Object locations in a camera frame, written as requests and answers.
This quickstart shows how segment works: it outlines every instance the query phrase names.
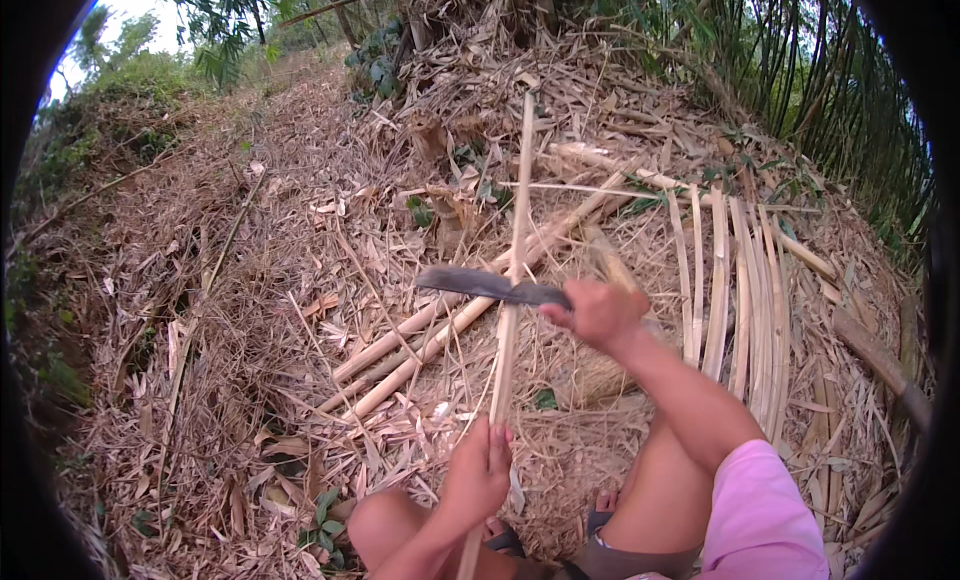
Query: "knee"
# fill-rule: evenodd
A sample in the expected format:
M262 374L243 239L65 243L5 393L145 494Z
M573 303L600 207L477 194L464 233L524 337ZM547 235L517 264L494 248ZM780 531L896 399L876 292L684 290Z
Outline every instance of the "knee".
M357 543L376 540L387 533L394 534L408 525L411 507L416 505L400 490L384 490L365 496L346 525L346 533L356 547Z

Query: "gray shorts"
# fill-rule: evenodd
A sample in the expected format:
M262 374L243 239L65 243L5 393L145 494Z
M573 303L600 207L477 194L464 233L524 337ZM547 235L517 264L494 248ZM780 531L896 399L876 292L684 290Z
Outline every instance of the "gray shorts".
M601 543L596 535L570 558L590 580L624 580L630 576L654 571L671 578L687 580L693 573L693 562L700 554L700 546L678 553L634 553L611 548ZM573 580L556 565L520 560L512 580Z

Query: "leg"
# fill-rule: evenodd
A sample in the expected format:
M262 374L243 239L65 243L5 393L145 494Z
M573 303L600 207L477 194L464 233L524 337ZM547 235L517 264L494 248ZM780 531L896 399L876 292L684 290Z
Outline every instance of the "leg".
M399 489L377 492L357 504L346 531L357 555L373 573L390 555L414 537L426 523L430 510L421 507ZM444 580L456 578L460 548L447 557L439 574ZM512 558L481 547L474 578L510 580L517 570Z
M713 492L714 478L690 459L657 415L600 538L612 548L635 553L695 548L707 533Z

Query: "foot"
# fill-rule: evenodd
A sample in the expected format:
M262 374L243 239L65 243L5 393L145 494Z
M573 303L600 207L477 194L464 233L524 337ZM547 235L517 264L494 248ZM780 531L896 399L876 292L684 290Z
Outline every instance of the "foot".
M520 537L509 524L497 517L487 517L483 525L483 541L486 546L504 555L526 557Z
M597 493L593 509L586 515L586 535L593 536L602 528L617 510L619 493L616 490L600 490Z

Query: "machete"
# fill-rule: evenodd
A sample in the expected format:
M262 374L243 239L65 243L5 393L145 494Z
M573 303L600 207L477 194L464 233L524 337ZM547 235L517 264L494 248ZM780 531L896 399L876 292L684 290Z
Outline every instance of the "machete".
M437 265L423 270L414 283L421 288L436 288L472 297L497 298L525 305L537 306L553 302L568 311L573 311L567 295L559 288L533 282L522 282L511 286L508 278L483 270Z

